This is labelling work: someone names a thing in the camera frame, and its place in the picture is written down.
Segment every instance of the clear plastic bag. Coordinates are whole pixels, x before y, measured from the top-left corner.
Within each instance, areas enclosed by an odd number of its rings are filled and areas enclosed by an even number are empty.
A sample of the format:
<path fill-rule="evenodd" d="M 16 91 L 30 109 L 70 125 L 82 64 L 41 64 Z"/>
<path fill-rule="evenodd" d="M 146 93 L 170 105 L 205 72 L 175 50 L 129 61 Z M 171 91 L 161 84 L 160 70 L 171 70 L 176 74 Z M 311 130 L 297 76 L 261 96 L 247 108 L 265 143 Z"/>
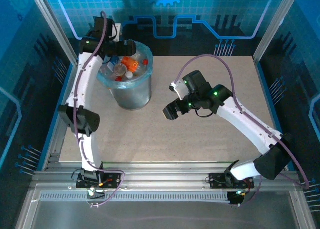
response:
<path fill-rule="evenodd" d="M 139 77 L 134 77 L 131 80 L 128 81 L 115 81 L 110 78 L 110 75 L 103 73 L 101 71 L 98 72 L 97 78 L 100 82 L 102 82 L 107 88 L 110 89 L 132 89 L 137 86 L 139 86 L 141 83 L 143 83 L 145 80 L 147 80 L 153 73 L 153 64 L 154 64 L 154 56 L 150 50 L 149 47 L 146 45 L 134 41 L 136 44 L 136 51 L 141 57 L 141 55 L 145 55 L 146 59 L 148 60 L 148 65 L 146 68 L 146 72 L 139 76 Z"/>

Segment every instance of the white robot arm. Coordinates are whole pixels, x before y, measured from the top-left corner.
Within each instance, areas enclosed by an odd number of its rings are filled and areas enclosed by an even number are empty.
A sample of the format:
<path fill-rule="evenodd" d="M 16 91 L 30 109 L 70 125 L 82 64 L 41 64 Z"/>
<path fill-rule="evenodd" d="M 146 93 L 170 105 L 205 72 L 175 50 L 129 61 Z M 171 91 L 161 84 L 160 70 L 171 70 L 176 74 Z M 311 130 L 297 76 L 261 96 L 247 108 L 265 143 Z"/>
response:
<path fill-rule="evenodd" d="M 117 188 L 120 184 L 121 175 L 117 173 L 120 171 L 106 173 L 103 170 L 95 135 L 100 125 L 100 116 L 91 111 L 94 85 L 105 57 L 133 56 L 136 53 L 134 41 L 119 41 L 120 30 L 121 24 L 116 24 L 112 19 L 106 19 L 105 23 L 103 17 L 95 18 L 94 30 L 88 32 L 80 42 L 79 63 L 72 91 L 66 103 L 58 108 L 59 115 L 80 139 L 77 143 L 81 151 L 82 167 L 77 188 L 90 188 L 97 184 L 102 188 Z"/>
<path fill-rule="evenodd" d="M 197 113 L 199 109 L 208 109 L 212 112 L 208 116 L 216 114 L 230 122 L 261 153 L 259 158 L 235 161 L 228 167 L 225 171 L 225 180 L 230 188 L 239 183 L 239 181 L 255 176 L 263 176 L 269 180 L 274 180 L 290 162 L 290 156 L 279 142 L 274 139 L 274 136 L 286 146 L 289 145 L 291 136 L 288 134 L 282 135 L 279 131 L 266 125 L 241 103 L 239 104 L 241 109 L 238 108 L 230 90 L 223 85 L 217 85 L 212 88 L 200 71 L 191 72 L 183 78 L 183 82 L 173 82 L 170 90 L 175 91 L 179 98 L 167 105 L 163 110 L 167 119 L 177 119 L 177 112 L 181 112 L 184 115 L 191 110 L 195 110 Z M 267 133 L 263 128 L 266 128 L 271 134 Z"/>

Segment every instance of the aluminum frame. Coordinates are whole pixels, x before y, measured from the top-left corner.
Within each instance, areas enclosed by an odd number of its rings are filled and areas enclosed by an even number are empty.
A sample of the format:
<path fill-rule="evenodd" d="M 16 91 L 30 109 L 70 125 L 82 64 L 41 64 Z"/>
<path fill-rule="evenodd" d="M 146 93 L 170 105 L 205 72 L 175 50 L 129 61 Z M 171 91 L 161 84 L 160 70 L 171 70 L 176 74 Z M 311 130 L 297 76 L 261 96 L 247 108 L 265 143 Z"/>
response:
<path fill-rule="evenodd" d="M 276 10 L 276 13 L 272 18 L 272 21 L 270 22 L 270 25 L 263 35 L 262 40 L 260 41 L 257 49 L 254 52 L 253 60 L 255 63 L 258 63 L 265 54 L 267 48 L 275 37 L 279 27 L 281 26 L 294 2 L 295 0 L 282 0 L 280 6 Z"/>
<path fill-rule="evenodd" d="M 78 191 L 76 182 L 71 179 L 73 171 L 81 163 L 54 163 L 54 171 L 37 171 L 30 184 L 16 228 L 31 228 L 39 204 L 41 192 L 45 191 Z M 210 189 L 206 183 L 208 173 L 221 173 L 229 163 L 214 162 L 157 162 L 157 163 L 105 163 L 105 167 L 121 169 L 126 173 L 122 191 L 128 192 L 221 192 L 234 189 Z M 285 171 L 286 176 L 299 180 L 294 171 Z M 315 229 L 307 201 L 300 187 L 278 176 L 275 180 L 262 179 L 261 192 L 290 192 L 292 208 L 300 228 Z"/>

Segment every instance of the work surface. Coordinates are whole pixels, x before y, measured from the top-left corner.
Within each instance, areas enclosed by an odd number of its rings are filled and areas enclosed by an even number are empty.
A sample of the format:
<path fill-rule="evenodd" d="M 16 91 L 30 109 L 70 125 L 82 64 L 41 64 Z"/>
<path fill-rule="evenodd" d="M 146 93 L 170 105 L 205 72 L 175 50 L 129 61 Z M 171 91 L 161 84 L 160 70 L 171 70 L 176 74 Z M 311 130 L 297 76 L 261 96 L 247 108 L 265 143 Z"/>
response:
<path fill-rule="evenodd" d="M 169 90 L 180 69 L 192 56 L 155 57 L 152 98 L 147 106 L 128 111 L 118 106 L 111 93 L 98 80 L 92 97 L 92 111 L 100 115 L 97 141 L 104 162 L 233 162 L 259 155 L 253 144 L 229 122 L 213 115 L 197 117 L 194 111 L 166 119 L 163 109 L 178 98 Z M 229 65 L 241 103 L 273 127 L 258 73 L 250 56 L 221 57 Z M 209 57 L 191 63 L 182 76 L 199 70 L 212 87 L 231 90 L 224 65 Z M 210 111 L 201 110 L 200 115 Z M 68 129 L 60 162 L 81 162 L 75 136 Z"/>

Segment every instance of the black mount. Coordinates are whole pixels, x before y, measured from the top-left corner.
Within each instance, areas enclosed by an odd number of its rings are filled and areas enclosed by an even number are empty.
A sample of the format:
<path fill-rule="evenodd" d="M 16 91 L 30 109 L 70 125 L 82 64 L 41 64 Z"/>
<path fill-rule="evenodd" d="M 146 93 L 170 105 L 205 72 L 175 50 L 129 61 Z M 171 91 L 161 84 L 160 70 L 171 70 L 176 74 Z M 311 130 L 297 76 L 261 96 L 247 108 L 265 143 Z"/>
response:
<path fill-rule="evenodd" d="M 223 85 L 212 88 L 198 70 L 186 75 L 183 81 L 188 87 L 189 95 L 183 100 L 179 98 L 174 100 L 163 110 L 165 117 L 171 121 L 179 117 L 178 112 L 184 115 L 191 110 L 207 109 L 217 114 L 218 108 L 223 107 L 224 102 L 233 96 L 232 92 Z"/>
<path fill-rule="evenodd" d="M 105 19 L 103 17 L 95 17 L 94 29 L 90 30 L 80 41 L 80 54 L 93 53 L 96 50 L 101 37 L 103 36 L 104 23 Z M 117 37 L 117 35 L 112 37 L 113 28 L 116 28 L 115 21 L 107 19 L 106 35 L 97 55 L 104 60 L 106 56 L 130 57 L 136 54 L 136 43 L 133 40 L 113 41 Z"/>
<path fill-rule="evenodd" d="M 281 135 L 281 142 L 290 148 L 293 142 L 291 134 Z M 253 161 L 255 169 L 266 179 L 274 180 L 279 173 L 288 165 L 291 157 L 278 142 L 276 145 L 270 145 L 270 150 Z"/>
<path fill-rule="evenodd" d="M 74 123 L 74 108 L 66 105 L 59 105 L 58 113 L 63 121 L 71 128 L 72 133 L 75 133 Z M 77 129 L 81 134 L 86 134 L 87 137 L 98 130 L 100 125 L 100 116 L 90 110 L 80 106 L 76 112 Z"/>
<path fill-rule="evenodd" d="M 104 173 L 102 171 L 87 171 L 81 169 L 76 181 L 76 188 L 88 189 L 91 187 L 117 188 L 121 182 L 121 173 Z"/>

